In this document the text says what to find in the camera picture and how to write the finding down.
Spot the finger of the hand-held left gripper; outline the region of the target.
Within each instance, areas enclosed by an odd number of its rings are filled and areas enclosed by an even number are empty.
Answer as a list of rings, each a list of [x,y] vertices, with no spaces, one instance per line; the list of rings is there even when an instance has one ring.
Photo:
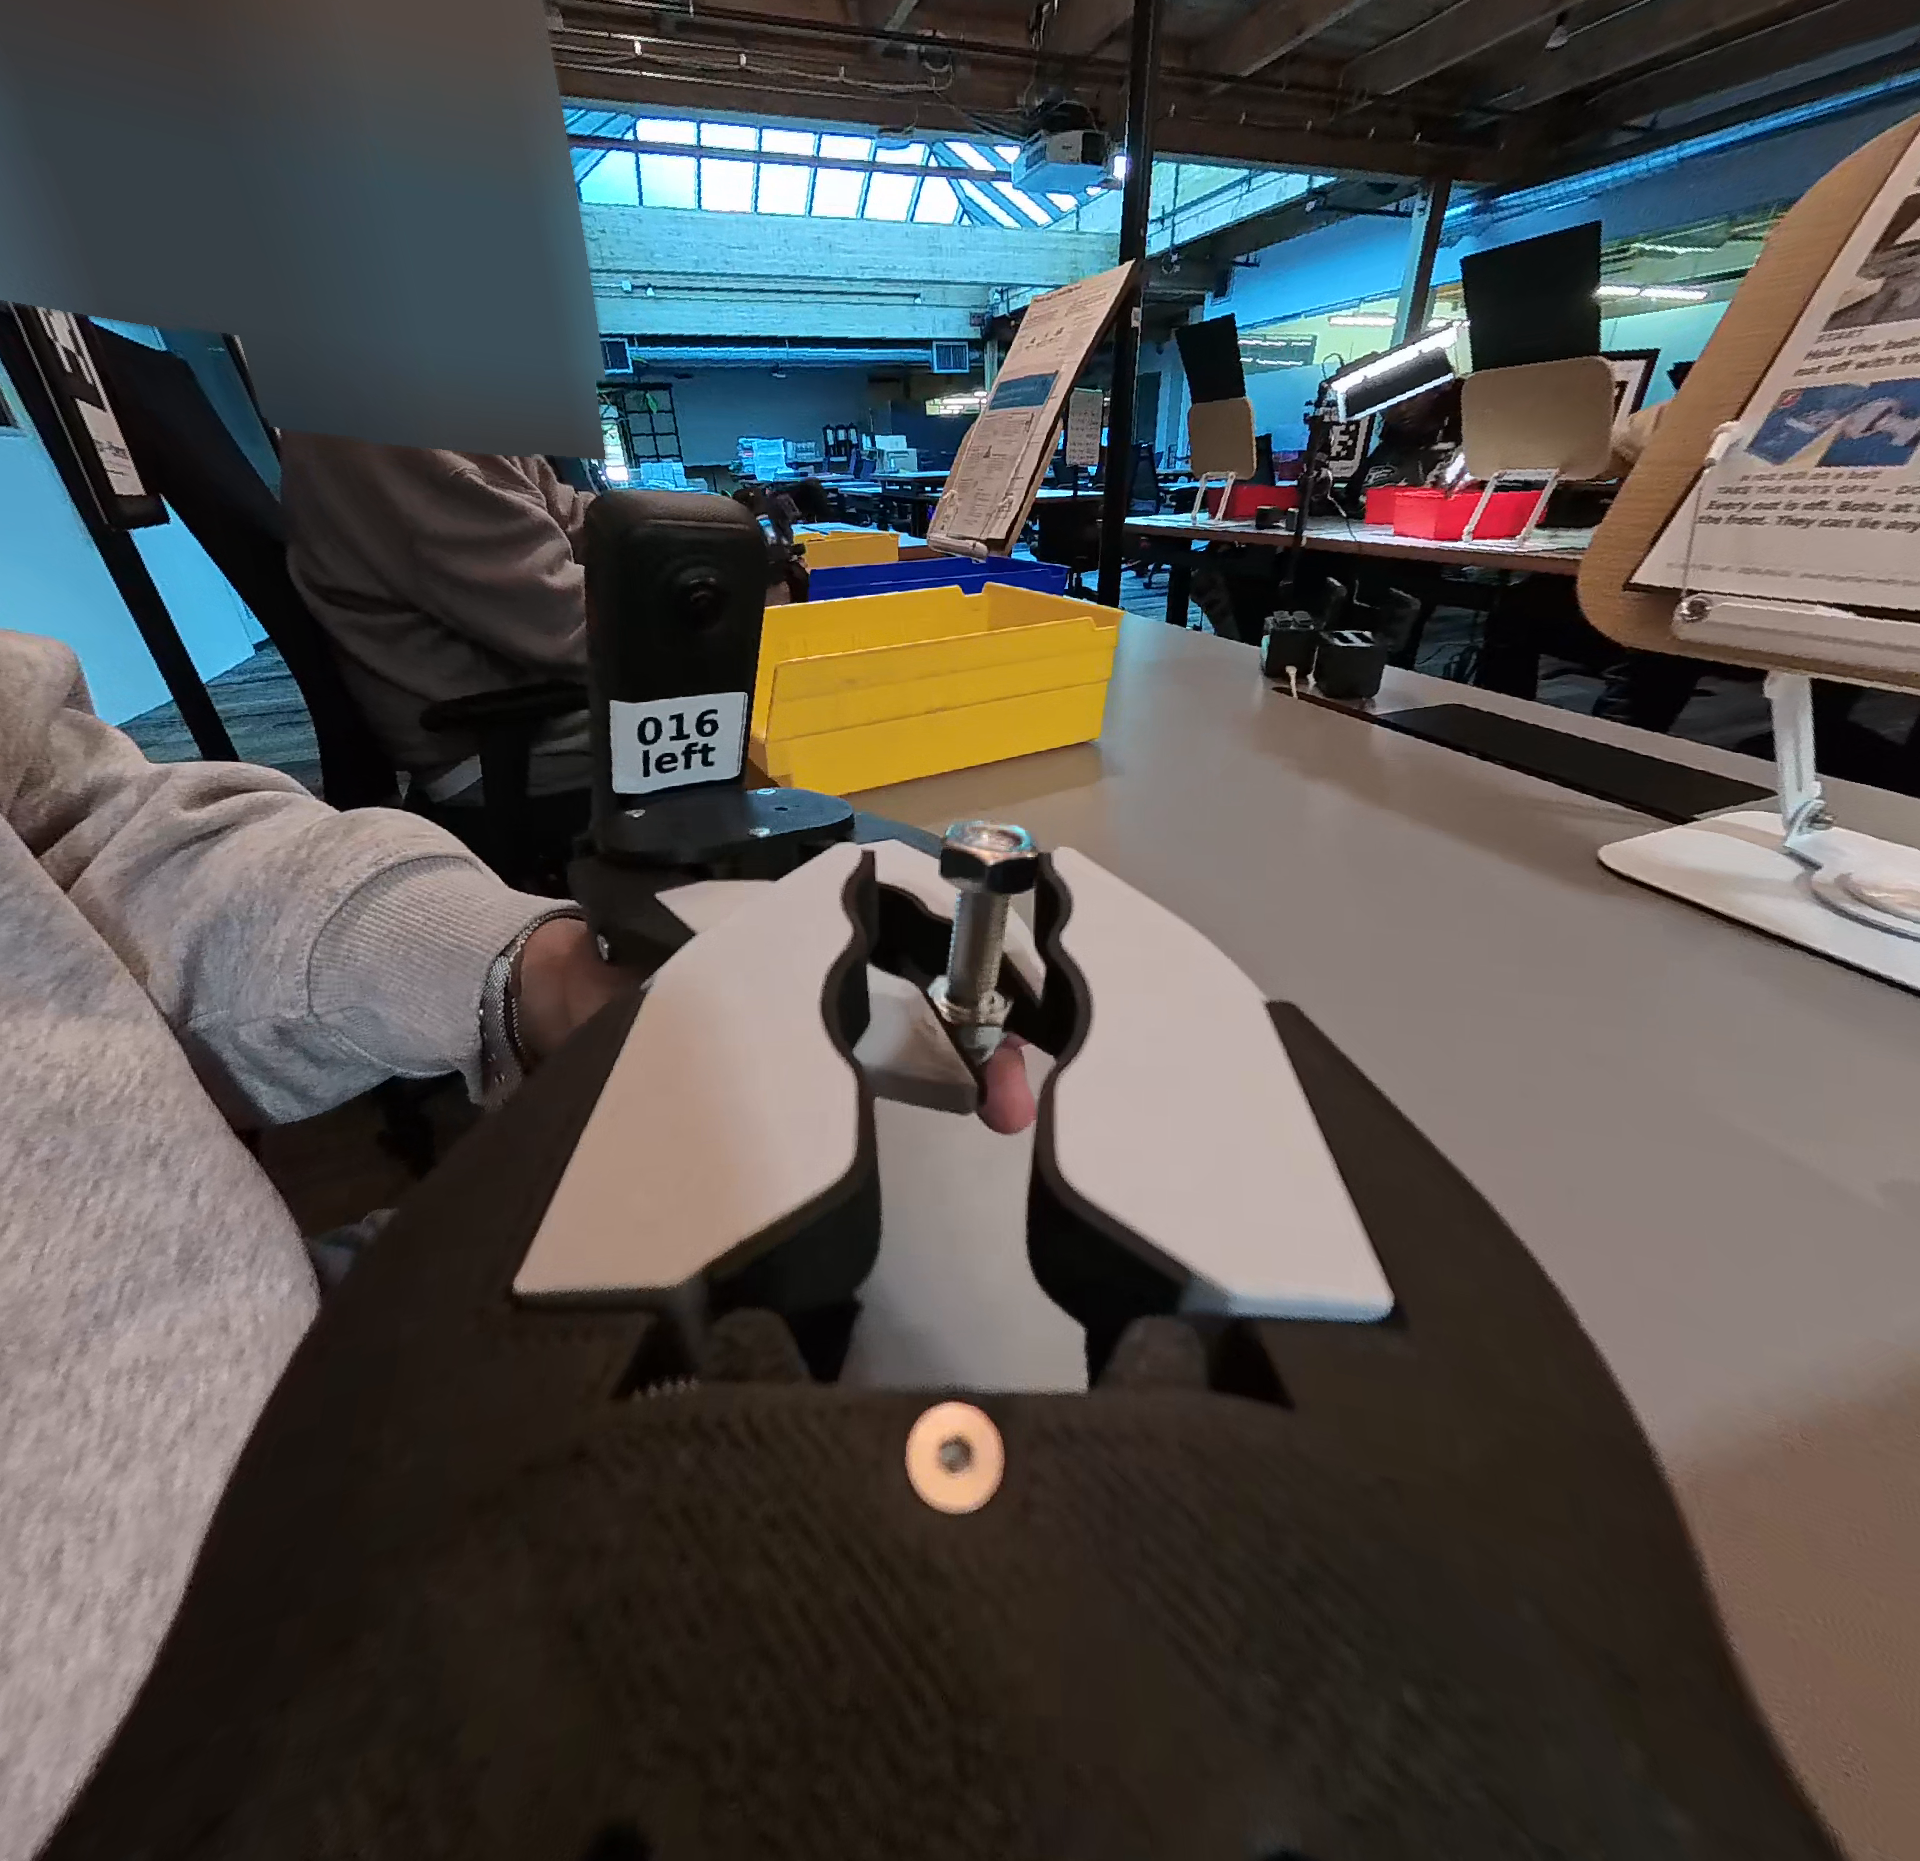
[[[902,976],[867,976],[867,1030],[850,1044],[874,1097],[976,1114],[980,1085],[926,991]]]
[[[720,934],[739,912],[768,917],[779,925],[782,967],[802,970],[802,934],[809,925],[825,925],[831,955],[849,970],[867,978],[867,892],[849,906],[846,892],[867,878],[863,845],[831,845],[779,878],[723,878],[709,876],[688,887],[660,887],[655,903],[660,917],[684,930],[674,951],[660,951],[655,976],[680,960],[688,947]]]

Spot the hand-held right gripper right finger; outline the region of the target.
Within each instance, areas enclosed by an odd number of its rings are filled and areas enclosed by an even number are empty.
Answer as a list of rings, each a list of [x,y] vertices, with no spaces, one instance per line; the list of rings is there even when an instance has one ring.
[[[1040,858],[1030,1266],[1089,1378],[1141,1319],[1382,1326],[1397,1309],[1263,987],[1074,848]]]

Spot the silver bolt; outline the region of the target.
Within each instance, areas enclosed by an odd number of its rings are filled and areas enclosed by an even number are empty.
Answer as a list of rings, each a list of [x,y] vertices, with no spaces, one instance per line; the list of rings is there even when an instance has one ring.
[[[957,887],[947,964],[926,984],[935,1017],[972,1059],[987,1059],[1006,1030],[1011,1004],[1001,991],[1001,958],[1011,897],[994,890]]]

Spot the grey desk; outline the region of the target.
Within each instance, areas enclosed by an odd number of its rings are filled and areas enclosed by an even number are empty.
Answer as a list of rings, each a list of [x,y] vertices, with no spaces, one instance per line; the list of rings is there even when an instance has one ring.
[[[1918,998],[1601,869],[1647,818],[1139,617],[1097,746],[860,809],[1012,818],[1301,1004],[1593,1331],[1845,1852],[1918,1857]]]

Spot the black desk strip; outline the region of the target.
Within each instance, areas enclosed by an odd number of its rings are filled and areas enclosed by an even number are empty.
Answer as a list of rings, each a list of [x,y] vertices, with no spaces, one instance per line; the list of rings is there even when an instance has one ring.
[[[1587,732],[1519,719],[1476,706],[1440,703],[1385,712],[1379,706],[1313,693],[1301,697],[1662,824],[1692,824],[1728,811],[1775,804],[1767,787],[1697,771],[1692,763],[1673,763],[1659,754],[1591,740]]]

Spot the wooden desk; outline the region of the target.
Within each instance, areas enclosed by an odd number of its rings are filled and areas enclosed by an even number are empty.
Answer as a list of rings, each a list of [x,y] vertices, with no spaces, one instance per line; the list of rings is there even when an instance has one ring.
[[[1165,570],[1165,624],[1255,645],[1272,611],[1373,632],[1386,662],[1510,697],[1538,697],[1546,670],[1608,667],[1608,641],[1578,608],[1578,550],[1449,546],[1359,524],[1192,524],[1135,516],[1124,546]]]

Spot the person's left hand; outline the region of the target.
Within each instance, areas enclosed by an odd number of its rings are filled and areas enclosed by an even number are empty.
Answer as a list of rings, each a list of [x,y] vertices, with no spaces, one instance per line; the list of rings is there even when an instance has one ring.
[[[578,912],[544,912],[502,947],[478,1008],[484,1100],[506,1100],[544,1057],[607,1004],[639,991],[630,972],[602,960]],[[980,1069],[980,1119],[994,1133],[1023,1133],[1039,1119],[1023,1040],[1003,1037]]]

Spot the black office chair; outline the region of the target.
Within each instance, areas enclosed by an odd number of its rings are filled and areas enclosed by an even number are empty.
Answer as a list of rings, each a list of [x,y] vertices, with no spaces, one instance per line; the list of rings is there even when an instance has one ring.
[[[288,665],[319,740],[320,796],[340,811],[406,809],[452,828],[513,890],[562,897],[586,791],[530,791],[532,741],[544,719],[586,709],[579,682],[526,682],[428,706],[428,732],[464,741],[484,766],[484,802],[458,811],[401,791],[399,771],[372,732],[323,629],[288,578],[279,503],[218,419],[194,368],[83,319],[111,413],[139,474],[197,536]]]

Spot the cardboard instruction board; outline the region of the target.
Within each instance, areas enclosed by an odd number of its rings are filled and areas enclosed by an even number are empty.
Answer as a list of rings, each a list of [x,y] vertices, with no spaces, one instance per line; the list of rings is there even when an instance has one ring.
[[[1027,306],[931,511],[926,543],[935,554],[1001,558],[1012,550],[1062,435],[1074,379],[1139,286],[1139,270],[1141,262],[1124,262]]]

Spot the black steel column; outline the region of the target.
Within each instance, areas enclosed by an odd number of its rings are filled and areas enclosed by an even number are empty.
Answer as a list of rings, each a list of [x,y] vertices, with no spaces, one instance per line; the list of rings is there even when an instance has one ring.
[[[1159,33],[1165,0],[1135,0],[1128,42],[1128,116],[1122,153],[1119,265],[1124,293],[1112,322],[1112,387],[1106,401],[1104,503],[1097,532],[1097,603],[1122,605],[1122,539],[1139,469],[1139,357],[1145,311],[1147,212],[1154,187],[1154,130],[1159,116]]]

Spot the ceiling projector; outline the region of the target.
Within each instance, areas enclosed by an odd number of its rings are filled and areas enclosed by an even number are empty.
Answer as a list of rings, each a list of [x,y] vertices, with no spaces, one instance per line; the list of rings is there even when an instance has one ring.
[[[1012,187],[1040,194],[1092,194],[1112,182],[1112,138],[1093,106],[1057,94],[1023,119],[1012,157]]]

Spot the white board stand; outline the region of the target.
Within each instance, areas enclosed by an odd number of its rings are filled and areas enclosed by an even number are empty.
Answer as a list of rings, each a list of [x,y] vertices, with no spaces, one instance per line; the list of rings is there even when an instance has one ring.
[[[1814,676],[1892,667],[1918,693],[1918,624],[1819,603],[1680,596],[1680,645],[1752,645],[1767,662],[1777,809],[1700,818],[1612,843],[1598,867],[1767,940],[1918,991],[1918,852],[1835,824],[1816,776]]]

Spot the person's grey sweatshirt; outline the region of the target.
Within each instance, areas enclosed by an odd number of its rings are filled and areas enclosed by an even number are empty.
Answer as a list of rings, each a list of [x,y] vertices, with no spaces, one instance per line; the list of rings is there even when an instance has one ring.
[[[211,1508],[316,1314],[231,1136],[275,1105],[174,1030],[4,824],[4,1857],[30,1857],[166,1639]]]

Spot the white light bar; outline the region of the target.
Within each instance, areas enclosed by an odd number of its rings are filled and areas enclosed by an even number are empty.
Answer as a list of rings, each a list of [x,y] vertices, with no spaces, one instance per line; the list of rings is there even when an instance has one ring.
[[[1326,387],[1326,407],[1337,423],[1354,423],[1437,387],[1449,387],[1457,379],[1457,347],[1465,329],[1465,322],[1454,322],[1342,368]]]

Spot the printed instruction sheet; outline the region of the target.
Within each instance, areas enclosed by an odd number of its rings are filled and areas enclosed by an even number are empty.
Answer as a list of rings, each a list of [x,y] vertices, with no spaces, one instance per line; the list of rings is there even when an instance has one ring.
[[[1918,617],[1918,121],[1767,235],[1637,469],[1624,590]]]

